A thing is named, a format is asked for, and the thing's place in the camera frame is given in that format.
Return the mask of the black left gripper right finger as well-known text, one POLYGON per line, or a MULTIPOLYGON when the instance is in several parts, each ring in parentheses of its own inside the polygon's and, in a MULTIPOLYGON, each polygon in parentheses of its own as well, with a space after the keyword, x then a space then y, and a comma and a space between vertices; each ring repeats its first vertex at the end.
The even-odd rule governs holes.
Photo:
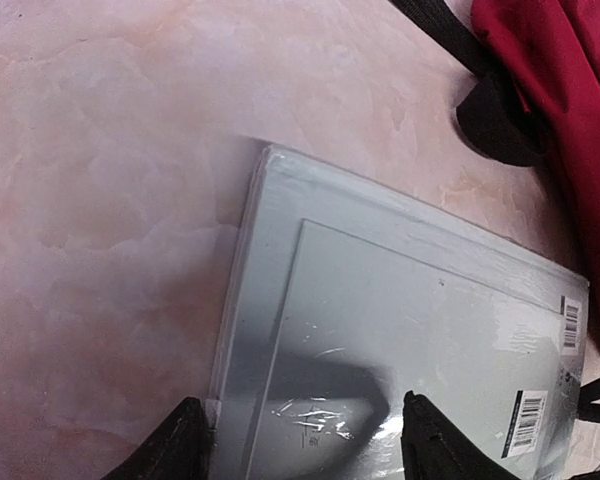
POLYGON ((401 450, 406 479, 517 479, 484 455, 426 396, 413 391, 404 397, 401 450))

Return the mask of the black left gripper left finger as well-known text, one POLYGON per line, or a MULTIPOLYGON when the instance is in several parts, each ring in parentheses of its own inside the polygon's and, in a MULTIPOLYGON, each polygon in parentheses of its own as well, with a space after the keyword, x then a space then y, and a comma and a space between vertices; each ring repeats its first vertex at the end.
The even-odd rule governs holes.
POLYGON ((209 477, 212 431, 202 402, 184 398, 103 480, 202 480, 209 477))

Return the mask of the grey barcode book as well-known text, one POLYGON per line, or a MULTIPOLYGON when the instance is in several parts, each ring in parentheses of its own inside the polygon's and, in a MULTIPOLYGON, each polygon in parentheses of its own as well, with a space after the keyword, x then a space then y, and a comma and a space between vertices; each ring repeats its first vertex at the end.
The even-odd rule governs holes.
POLYGON ((422 394, 520 479, 561 477, 588 281, 413 197, 269 146, 209 389, 213 479, 400 479, 422 394))

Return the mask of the red student backpack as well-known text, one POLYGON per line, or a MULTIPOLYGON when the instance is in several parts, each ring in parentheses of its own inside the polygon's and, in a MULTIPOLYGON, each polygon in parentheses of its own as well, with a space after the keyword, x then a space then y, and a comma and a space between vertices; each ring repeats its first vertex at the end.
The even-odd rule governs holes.
POLYGON ((398 10, 476 77, 458 126, 504 164, 549 162, 567 198, 600 318, 600 1, 443 1, 398 10))

